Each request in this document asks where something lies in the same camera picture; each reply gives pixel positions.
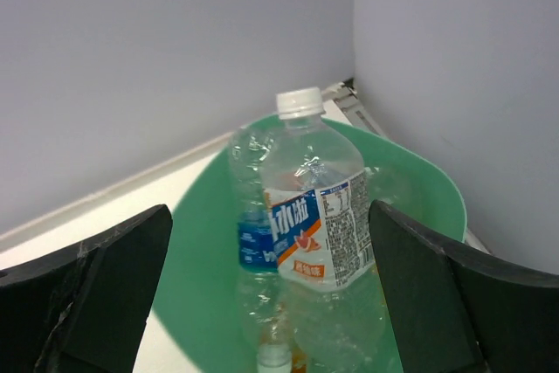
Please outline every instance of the bottle label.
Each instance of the bottle label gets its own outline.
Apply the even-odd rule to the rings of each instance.
[[[323,189],[265,193],[283,278],[330,292],[348,286],[372,266],[364,171]]]
[[[250,223],[238,224],[238,257],[242,266],[275,269],[278,266],[273,251],[272,230]]]

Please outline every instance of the bottle neck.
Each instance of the bottle neck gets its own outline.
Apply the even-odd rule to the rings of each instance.
[[[290,120],[284,120],[286,128],[288,130],[301,130],[304,128],[311,128],[320,126],[323,124],[320,114],[307,115],[305,117],[293,118]]]

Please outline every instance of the grapefruit illustration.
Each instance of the grapefruit illustration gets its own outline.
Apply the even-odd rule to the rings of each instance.
[[[297,241],[297,246],[299,248],[302,248],[305,251],[307,249],[310,249],[310,245],[311,245],[311,239],[310,238],[307,238],[305,236],[296,236],[295,240]]]
[[[300,236],[295,237],[297,246],[305,252],[317,251],[321,249],[321,245],[314,240],[314,238],[309,238],[304,231],[300,231]]]

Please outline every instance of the clear plastic bottle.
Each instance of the clear plastic bottle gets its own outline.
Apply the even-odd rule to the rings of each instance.
[[[257,350],[258,373],[291,373],[293,336],[280,303],[280,278],[259,177],[271,137],[240,129],[229,143],[231,184],[238,214],[238,314]]]
[[[295,339],[330,371],[370,371],[385,316],[363,159],[322,121],[318,88],[277,103],[285,126],[260,174]]]

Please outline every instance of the white bottle label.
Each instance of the white bottle label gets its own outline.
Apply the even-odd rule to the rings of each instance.
[[[364,171],[323,189],[265,193],[283,278],[331,292],[348,286],[372,266]]]

